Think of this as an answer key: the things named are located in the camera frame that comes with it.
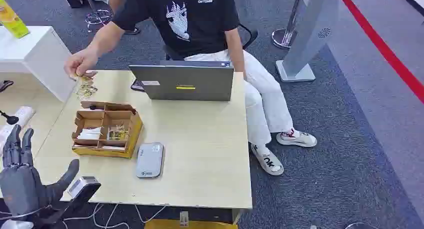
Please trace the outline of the person's right hand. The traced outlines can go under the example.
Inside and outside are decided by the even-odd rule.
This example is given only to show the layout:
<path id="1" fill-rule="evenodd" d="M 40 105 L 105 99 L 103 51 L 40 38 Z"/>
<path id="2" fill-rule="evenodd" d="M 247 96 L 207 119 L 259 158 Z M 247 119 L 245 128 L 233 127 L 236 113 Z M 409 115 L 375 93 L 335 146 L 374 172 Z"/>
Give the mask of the person's right hand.
<path id="1" fill-rule="evenodd" d="M 93 78 L 97 74 L 93 67 L 97 64 L 98 59 L 95 49 L 86 48 L 71 55 L 64 65 L 64 70 L 74 81 L 77 77 Z"/>

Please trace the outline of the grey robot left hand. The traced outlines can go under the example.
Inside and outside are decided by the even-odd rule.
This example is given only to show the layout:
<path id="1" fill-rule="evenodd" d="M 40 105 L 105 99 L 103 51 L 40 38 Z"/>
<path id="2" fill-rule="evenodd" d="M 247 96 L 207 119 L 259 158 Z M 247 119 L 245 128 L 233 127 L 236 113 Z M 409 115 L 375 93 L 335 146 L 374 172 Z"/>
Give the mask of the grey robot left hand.
<path id="1" fill-rule="evenodd" d="M 5 141 L 0 173 L 1 193 L 14 217 L 26 216 L 59 202 L 80 168 L 80 161 L 73 159 L 57 182 L 43 184 L 33 162 L 31 139 L 34 130 L 29 128 L 20 137 L 21 129 L 15 124 Z"/>

